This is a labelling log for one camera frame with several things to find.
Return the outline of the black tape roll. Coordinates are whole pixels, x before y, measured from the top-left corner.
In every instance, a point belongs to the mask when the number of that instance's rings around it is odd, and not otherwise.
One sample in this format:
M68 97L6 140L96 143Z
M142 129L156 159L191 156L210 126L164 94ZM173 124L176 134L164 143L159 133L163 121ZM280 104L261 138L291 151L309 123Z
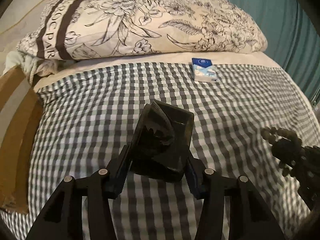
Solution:
M194 114L153 100L143 108L132 141L130 171L167 183L184 175L194 125Z

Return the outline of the checkered gingham cloth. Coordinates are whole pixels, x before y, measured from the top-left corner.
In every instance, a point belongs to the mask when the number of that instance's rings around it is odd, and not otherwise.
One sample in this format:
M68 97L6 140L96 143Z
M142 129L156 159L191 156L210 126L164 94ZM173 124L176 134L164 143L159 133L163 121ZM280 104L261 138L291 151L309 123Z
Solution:
M43 104L29 171L29 213L1 213L17 239L25 239L45 202L66 175L90 176L107 165L134 133L153 100L194 114L192 154L221 175L246 175L272 210L286 238L309 211L299 183L284 177L264 127L295 131L306 146L319 145L310 102L280 67L217 65L213 83L194 81L191 67L129 63L64 77L36 90Z

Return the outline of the brown cardboard box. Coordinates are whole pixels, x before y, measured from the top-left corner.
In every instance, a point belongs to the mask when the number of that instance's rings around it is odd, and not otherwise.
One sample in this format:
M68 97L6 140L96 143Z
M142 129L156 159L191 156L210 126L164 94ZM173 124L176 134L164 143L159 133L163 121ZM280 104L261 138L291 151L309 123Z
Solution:
M1 210L28 213L33 142L43 113L19 66L1 76Z

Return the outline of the teal curtain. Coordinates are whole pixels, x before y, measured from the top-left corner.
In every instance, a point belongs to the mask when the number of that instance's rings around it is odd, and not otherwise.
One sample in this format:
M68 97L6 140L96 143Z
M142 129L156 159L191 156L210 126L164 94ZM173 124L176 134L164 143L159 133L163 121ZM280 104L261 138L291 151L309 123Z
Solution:
M229 0L249 13L265 34L266 55L319 103L319 35L297 0Z

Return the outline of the blue white tissue pack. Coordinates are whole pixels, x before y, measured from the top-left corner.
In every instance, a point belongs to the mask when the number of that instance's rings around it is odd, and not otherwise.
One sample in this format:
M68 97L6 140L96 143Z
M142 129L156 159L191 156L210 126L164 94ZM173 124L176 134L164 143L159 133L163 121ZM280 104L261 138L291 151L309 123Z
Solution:
M217 80L216 67L209 59L192 58L192 72L195 81L215 82Z

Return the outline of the mint green towel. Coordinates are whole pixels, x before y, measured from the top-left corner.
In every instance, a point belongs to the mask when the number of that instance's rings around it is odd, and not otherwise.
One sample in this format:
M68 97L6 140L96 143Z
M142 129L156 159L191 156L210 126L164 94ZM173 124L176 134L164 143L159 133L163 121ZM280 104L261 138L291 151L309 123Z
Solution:
M31 85L34 83L35 75L44 77L58 72L56 60L44 60L20 51L11 51L7 54L3 74L16 66L21 68Z

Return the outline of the floral folded duvet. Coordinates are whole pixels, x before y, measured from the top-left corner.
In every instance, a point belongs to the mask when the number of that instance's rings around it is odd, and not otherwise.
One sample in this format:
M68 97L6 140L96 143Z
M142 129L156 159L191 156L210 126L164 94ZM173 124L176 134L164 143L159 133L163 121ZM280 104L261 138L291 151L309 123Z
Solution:
M253 18L229 0L50 0L17 44L45 60L266 48Z

